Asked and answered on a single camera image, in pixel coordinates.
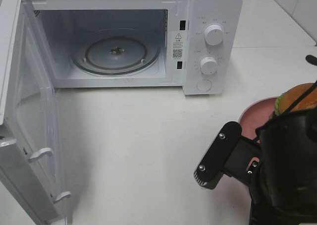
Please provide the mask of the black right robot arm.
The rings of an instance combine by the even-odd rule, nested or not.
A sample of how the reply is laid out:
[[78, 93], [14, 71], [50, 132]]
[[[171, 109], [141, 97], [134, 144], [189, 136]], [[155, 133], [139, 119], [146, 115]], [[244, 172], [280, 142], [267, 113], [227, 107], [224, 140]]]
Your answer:
[[262, 157], [252, 225], [317, 222], [317, 111], [275, 117], [256, 129]]

